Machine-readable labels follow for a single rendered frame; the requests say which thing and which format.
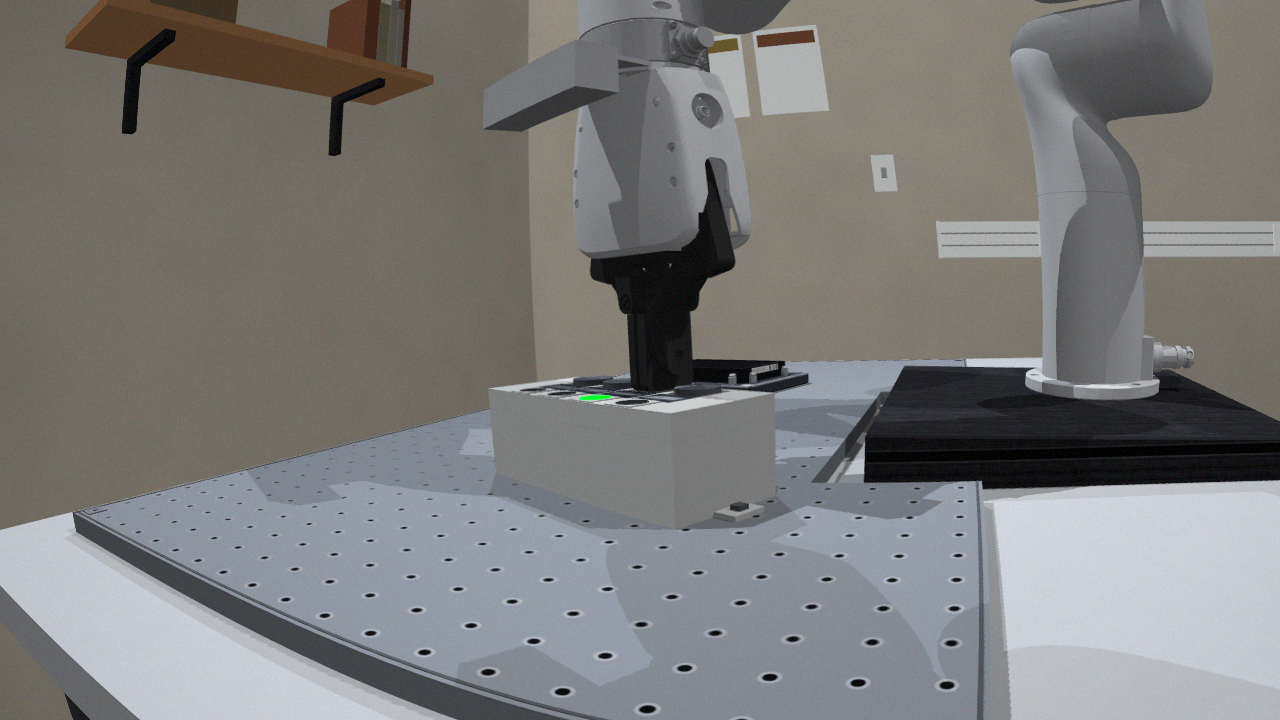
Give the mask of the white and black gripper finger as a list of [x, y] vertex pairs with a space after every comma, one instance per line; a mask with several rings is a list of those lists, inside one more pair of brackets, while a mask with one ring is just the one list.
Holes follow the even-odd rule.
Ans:
[[[645, 268], [645, 272], [643, 268]], [[630, 379], [634, 389], [643, 389], [637, 314], [649, 314], [645, 306], [646, 254], [612, 258], [612, 261], [611, 258], [591, 258], [590, 275], [593, 281], [612, 284], [617, 292], [621, 313], [628, 314]]]
[[[691, 318], [708, 278], [730, 272], [733, 247], [709, 159], [707, 202], [698, 234], [681, 251], [646, 252], [645, 306], [637, 314], [641, 386], [646, 391], [692, 384]], [[671, 266], [669, 266], [671, 264]]]

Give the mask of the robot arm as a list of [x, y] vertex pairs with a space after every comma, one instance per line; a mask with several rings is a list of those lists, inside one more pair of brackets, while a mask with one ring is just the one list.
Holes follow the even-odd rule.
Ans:
[[[618, 67], [673, 61], [710, 73], [710, 29], [751, 33], [788, 1], [577, 0], [579, 40], [484, 88], [483, 129], [522, 132], [620, 94]], [[1213, 58], [1204, 0], [1116, 0], [1041, 15], [1014, 35], [1010, 61], [1041, 223], [1042, 366], [1027, 372], [1025, 386], [1064, 398], [1157, 395], [1153, 372], [1190, 368], [1194, 351], [1144, 334], [1140, 177], [1107, 123], [1206, 102]]]

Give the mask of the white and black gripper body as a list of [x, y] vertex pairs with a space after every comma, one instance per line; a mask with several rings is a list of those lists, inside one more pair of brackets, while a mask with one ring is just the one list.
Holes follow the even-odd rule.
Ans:
[[579, 108], [579, 250], [593, 259], [681, 251], [699, 232], [707, 159], [739, 249], [751, 234], [751, 211], [739, 129], [721, 77], [673, 61], [621, 68], [620, 94]]

